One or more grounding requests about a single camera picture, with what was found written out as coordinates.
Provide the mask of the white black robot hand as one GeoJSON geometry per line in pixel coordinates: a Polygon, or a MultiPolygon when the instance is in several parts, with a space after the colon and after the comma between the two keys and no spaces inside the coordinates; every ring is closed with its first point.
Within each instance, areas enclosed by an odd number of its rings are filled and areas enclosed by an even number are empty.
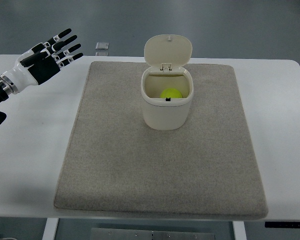
{"type": "Polygon", "coordinates": [[[0,75],[0,89],[6,95],[18,94],[28,86],[45,83],[62,68],[81,58],[82,53],[72,55],[81,47],[79,43],[64,49],[77,39],[76,35],[64,39],[71,31],[68,28],[20,55],[14,67],[0,75]]]}

